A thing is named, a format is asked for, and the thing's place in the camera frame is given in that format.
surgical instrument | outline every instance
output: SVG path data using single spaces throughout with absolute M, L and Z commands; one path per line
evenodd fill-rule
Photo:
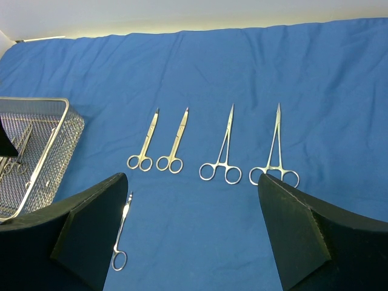
M 128 158 L 127 165 L 128 165 L 128 168 L 130 168 L 131 170 L 139 167 L 140 170 L 142 170 L 143 172 L 146 172 L 146 171 L 149 171 L 151 169 L 151 167 L 152 167 L 152 159 L 149 158 L 148 156 L 146 156 L 146 153 L 147 153 L 147 150 L 148 150 L 148 146 L 150 145 L 153 132 L 154 132 L 155 127 L 156 127 L 156 122 L 158 121 L 158 116 L 159 116 L 159 109 L 156 109 L 156 112 L 153 115 L 152 122 L 151 122 L 150 128 L 148 129 L 148 133 L 147 133 L 147 136 L 146 136 L 146 139 L 144 141 L 143 148 L 141 149 L 140 154 L 139 155 L 133 155 L 133 156 L 130 156 Z M 129 164 L 130 160 L 131 159 L 135 159 L 135 158 L 138 160 L 138 162 L 136 163 L 136 165 L 131 166 Z M 146 160 L 150 161 L 150 165 L 147 168 L 143 168 L 142 167 L 142 163 L 144 161 L 146 161 Z
M 170 155 L 169 156 L 161 156 L 157 160 L 157 162 L 156 162 L 156 168 L 158 168 L 159 171 L 164 171 L 164 170 L 169 169 L 171 173 L 177 174 L 177 173 L 179 173 L 182 170 L 182 168 L 183 168 L 183 161 L 181 159 L 179 159 L 179 158 L 176 158 L 175 155 L 176 155 L 176 152 L 178 151 L 179 143 L 181 142 L 181 138 L 182 138 L 182 135 L 183 135 L 183 131 L 184 131 L 185 127 L 186 127 L 187 117 L 188 116 L 189 116 L 189 108 L 186 108 L 186 111 L 183 114 L 181 125 L 179 126 L 178 132 L 176 133 L 176 137 L 175 137 L 174 144 L 172 146 Z M 162 159 L 166 159 L 167 160 L 167 165 L 164 168 L 161 168 L 159 166 L 159 162 Z M 172 169 L 172 164 L 175 161 L 179 161 L 179 163 L 181 165 L 177 171 L 174 171 Z
M 19 151 L 18 157 L 15 158 L 14 161 L 12 161 L 12 160 L 9 161 L 4 166 L 4 168 L 3 168 L 4 175 L 10 174 L 12 172 L 14 166 L 16 166 L 16 174 L 18 174 L 18 175 L 23 175 L 27 171 L 28 167 L 27 167 L 27 165 L 22 164 L 21 159 L 22 159 L 24 152 L 27 148 L 28 141 L 30 140 L 31 132 L 32 132 L 32 124 L 30 123 L 30 125 L 26 128 L 26 130 L 22 134 L 21 139 L 18 142 L 18 145 L 16 146 L 16 148 L 18 149 L 19 146 L 21 145 L 21 149 Z
M 235 105 L 233 104 L 233 105 L 232 105 L 232 109 L 230 110 L 230 114 L 229 114 L 228 125 L 227 125 L 227 127 L 226 127 L 224 142 L 222 143 L 221 150 L 219 151 L 219 155 L 218 155 L 217 162 L 214 163 L 214 164 L 211 164 L 211 163 L 209 163 L 209 162 L 206 162 L 205 164 L 203 164 L 203 165 L 199 168 L 199 176 L 201 177 L 202 180 L 209 181 L 209 180 L 213 179 L 213 177 L 214 177 L 215 174 L 216 174 L 216 169 L 217 169 L 217 167 L 225 167 L 225 181 L 226 181 L 226 183 L 228 183 L 228 184 L 230 184 L 230 185 L 234 185 L 234 184 L 239 183 L 239 181 L 241 180 L 241 177 L 242 177 L 242 175 L 243 175 L 242 172 L 241 172 L 241 170 L 240 170 L 238 167 L 228 165 L 228 159 L 229 159 L 229 144 L 230 144 L 230 132 L 231 132 L 231 130 L 232 130 L 232 122 L 233 122 L 233 111 L 234 111 L 234 108 L 235 108 Z M 225 162 L 220 162 L 219 160 L 221 159 L 221 155 L 222 155 L 222 151 L 224 150 L 225 142 L 227 142 Z M 202 175 L 202 169 L 203 169 L 205 166 L 210 166 L 210 167 L 213 169 L 213 174 L 212 174 L 211 177 L 209 177 L 209 178 L 205 178 L 205 177 L 203 177 L 203 175 Z M 239 172 L 239 178 L 238 178 L 237 181 L 235 181 L 235 182 L 230 182 L 230 181 L 228 180 L 228 178 L 227 178 L 227 174 L 228 174 L 228 172 L 229 172 L 231 169 L 237 169 L 237 171 Z
M 287 174 L 287 173 L 293 173 L 296 178 L 297 178 L 297 182 L 296 182 L 296 185 L 294 186 L 295 188 L 298 187 L 299 185 L 299 175 L 298 173 L 296 173 L 296 171 L 292 171 L 292 170 L 284 170 L 283 169 L 283 162 L 282 162 L 282 159 L 281 159 L 281 143 L 280 143 L 280 125 L 281 125 L 281 111 L 280 111 L 280 103 L 278 104 L 278 109 L 276 111 L 276 121 L 275 121 L 275 131 L 273 133 L 273 138 L 272 138 L 272 145 L 271 145 L 271 150 L 269 152 L 269 157 L 268 157 L 268 161 L 267 161 L 267 165 L 263 168 L 263 167 L 255 167 L 253 168 L 250 172 L 249 172 L 249 180 L 250 182 L 257 186 L 258 183 L 256 182 L 253 182 L 253 179 L 252 179 L 252 173 L 255 171 L 255 170 L 260 170 L 262 171 L 264 174 L 266 174 L 268 172 L 268 170 L 278 170 L 280 171 L 281 173 L 281 180 L 283 181 L 283 178 L 284 178 L 284 175 Z M 270 163 L 271 163 L 271 159 L 272 159 L 272 152 L 273 152 L 273 146 L 275 145 L 275 139 L 276 139 L 276 134 L 278 136 L 278 148 L 279 148 L 279 165 L 278 166 L 271 166 Z
M 124 209 L 122 211 L 122 218 L 121 218 L 121 222 L 120 222 L 120 228 L 119 228 L 119 232 L 117 234 L 117 238 L 116 238 L 116 243 L 115 245 L 113 246 L 113 259 L 112 259 L 112 267 L 115 271 L 121 271 L 125 265 L 127 264 L 127 253 L 123 252 L 122 250 L 118 250 L 117 247 L 119 245 L 119 240 L 120 240 L 120 236 L 121 236 L 121 232 L 122 232 L 122 227 L 124 226 L 124 223 L 125 223 L 125 219 L 127 218 L 127 215 L 128 215 L 128 212 L 129 212 L 129 209 L 131 207 L 131 203 L 132 203 L 132 196 L 133 196 L 133 192 L 131 192 L 129 194 L 129 198 L 128 198 L 128 201 L 127 203 L 125 204 L 124 206 Z M 120 268 L 117 268 L 116 267 L 116 264 L 115 264 L 115 261 L 116 261 L 116 258 L 117 256 L 122 253 L 124 255 L 124 264 L 120 267 Z

